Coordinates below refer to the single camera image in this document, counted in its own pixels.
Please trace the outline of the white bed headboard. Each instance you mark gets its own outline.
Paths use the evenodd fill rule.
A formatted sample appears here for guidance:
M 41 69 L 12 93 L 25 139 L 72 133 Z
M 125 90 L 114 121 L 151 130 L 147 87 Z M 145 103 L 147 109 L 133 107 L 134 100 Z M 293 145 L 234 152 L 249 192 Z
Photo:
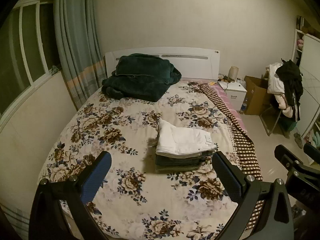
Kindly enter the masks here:
M 220 67 L 220 51 L 190 47 L 147 47 L 116 50 L 105 53 L 108 76 L 116 69 L 121 56 L 134 53 L 148 54 L 169 60 L 183 78 L 217 80 Z

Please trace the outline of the green striped curtain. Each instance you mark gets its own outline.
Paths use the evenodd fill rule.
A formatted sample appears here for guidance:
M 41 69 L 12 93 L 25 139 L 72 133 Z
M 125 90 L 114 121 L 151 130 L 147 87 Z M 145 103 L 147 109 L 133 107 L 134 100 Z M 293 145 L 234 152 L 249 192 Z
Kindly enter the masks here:
M 65 82 L 73 103 L 80 108 L 107 78 L 94 0 L 54 0 L 54 27 Z

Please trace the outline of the white pants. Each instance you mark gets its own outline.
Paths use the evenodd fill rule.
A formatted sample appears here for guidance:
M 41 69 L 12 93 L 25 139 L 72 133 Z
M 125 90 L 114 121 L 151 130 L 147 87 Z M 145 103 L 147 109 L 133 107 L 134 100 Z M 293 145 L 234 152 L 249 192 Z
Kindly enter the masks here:
M 203 152 L 217 150 L 211 134 L 201 129 L 176 127 L 161 119 L 159 121 L 156 154 L 174 158 L 187 159 L 199 157 Z

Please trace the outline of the checkered brown bed sheet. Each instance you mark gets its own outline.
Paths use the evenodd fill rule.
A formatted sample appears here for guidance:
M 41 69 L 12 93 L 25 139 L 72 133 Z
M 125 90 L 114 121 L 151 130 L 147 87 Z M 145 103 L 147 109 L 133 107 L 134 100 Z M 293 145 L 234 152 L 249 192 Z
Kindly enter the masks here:
M 215 153 L 223 152 L 244 174 L 261 180 L 254 144 L 218 94 L 208 85 L 192 81 L 182 82 L 179 90 L 183 94 L 176 110 L 180 123 L 210 132 Z M 179 202 L 172 204 L 171 212 L 162 210 L 158 216 L 143 218 L 145 236 L 214 239 L 222 231 L 239 205 L 213 168 L 212 156 L 212 152 L 205 152 L 191 170 L 171 177 Z

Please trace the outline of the floral fleece bed blanket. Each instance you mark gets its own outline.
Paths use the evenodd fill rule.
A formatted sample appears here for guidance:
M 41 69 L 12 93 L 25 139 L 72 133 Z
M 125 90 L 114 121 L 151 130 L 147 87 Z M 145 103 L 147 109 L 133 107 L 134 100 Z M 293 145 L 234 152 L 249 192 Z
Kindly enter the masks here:
M 88 204 L 106 236 L 214 239 L 237 204 L 217 178 L 211 157 L 191 171 L 156 171 L 160 120 L 209 132 L 214 149 L 240 166 L 236 136 L 243 130 L 236 118 L 221 99 L 208 98 L 200 84 L 179 82 L 157 102 L 94 93 L 63 129 L 39 178 L 65 181 L 107 151 L 112 166 Z

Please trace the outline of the white wardrobe shelf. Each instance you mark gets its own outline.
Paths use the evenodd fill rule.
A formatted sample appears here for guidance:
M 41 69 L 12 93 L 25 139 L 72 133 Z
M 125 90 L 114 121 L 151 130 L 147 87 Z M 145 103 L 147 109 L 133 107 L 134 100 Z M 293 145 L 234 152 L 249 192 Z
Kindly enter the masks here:
M 292 61 L 302 76 L 300 120 L 297 131 L 306 142 L 319 144 L 319 32 L 297 16 Z

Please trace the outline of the dark green folded blanket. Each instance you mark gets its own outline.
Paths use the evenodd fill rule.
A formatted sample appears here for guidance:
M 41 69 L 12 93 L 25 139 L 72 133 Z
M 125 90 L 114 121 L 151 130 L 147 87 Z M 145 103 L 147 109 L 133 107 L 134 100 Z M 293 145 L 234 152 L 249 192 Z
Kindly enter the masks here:
M 157 102 L 181 77 L 169 60 L 135 53 L 119 59 L 111 76 L 102 81 L 101 91 L 117 100 L 135 98 Z

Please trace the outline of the chair with clothes pile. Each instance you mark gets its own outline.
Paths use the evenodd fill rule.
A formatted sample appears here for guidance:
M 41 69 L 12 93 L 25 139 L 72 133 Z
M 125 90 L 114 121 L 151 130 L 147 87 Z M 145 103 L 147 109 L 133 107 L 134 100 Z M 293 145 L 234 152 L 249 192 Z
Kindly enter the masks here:
M 270 136 L 279 127 L 285 137 L 300 121 L 300 99 L 303 95 L 302 73 L 292 61 L 282 60 L 266 67 L 269 106 L 260 114 L 265 131 Z

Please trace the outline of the white bedside table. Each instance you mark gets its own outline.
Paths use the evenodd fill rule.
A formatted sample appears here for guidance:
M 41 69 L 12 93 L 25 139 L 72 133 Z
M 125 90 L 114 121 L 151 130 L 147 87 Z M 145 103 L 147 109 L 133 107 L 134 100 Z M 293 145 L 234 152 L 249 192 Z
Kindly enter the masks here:
M 238 82 L 226 83 L 223 81 L 219 81 L 218 84 L 227 94 L 227 97 L 229 98 L 234 109 L 236 111 L 240 111 L 242 107 L 242 103 L 245 100 L 245 96 L 247 93 L 247 90 L 245 89 L 245 87 Z

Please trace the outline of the cardboard box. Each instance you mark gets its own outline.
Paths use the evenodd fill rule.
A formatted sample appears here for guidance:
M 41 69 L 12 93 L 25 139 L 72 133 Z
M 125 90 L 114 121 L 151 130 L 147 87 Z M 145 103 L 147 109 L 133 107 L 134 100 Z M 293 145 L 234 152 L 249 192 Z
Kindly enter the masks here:
M 245 76 L 247 106 L 246 115 L 260 115 L 270 105 L 271 94 L 268 94 L 268 81 L 252 76 Z

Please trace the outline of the dark folded pants stack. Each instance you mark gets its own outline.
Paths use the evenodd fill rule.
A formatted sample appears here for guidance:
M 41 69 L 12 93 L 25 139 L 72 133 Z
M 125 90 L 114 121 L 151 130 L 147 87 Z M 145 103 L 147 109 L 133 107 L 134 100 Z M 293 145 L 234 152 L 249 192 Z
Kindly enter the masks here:
M 199 168 L 209 157 L 212 157 L 213 151 L 202 152 L 197 157 L 185 159 L 169 158 L 156 155 L 155 165 L 158 172 L 184 172 Z

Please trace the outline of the cylindrical bedside lamp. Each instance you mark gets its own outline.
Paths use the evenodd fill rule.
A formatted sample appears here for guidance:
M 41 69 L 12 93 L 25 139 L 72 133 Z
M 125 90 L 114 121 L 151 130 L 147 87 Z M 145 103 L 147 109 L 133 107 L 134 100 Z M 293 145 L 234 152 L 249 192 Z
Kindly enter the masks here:
M 228 72 L 228 79 L 235 82 L 238 77 L 239 68 L 236 66 L 231 66 Z

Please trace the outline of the white framed window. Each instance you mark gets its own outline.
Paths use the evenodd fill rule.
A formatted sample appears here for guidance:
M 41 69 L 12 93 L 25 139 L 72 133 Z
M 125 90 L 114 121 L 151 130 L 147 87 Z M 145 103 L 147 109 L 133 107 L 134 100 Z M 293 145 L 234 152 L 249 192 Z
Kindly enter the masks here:
M 19 0 L 1 27 L 1 127 L 57 72 L 53 0 Z

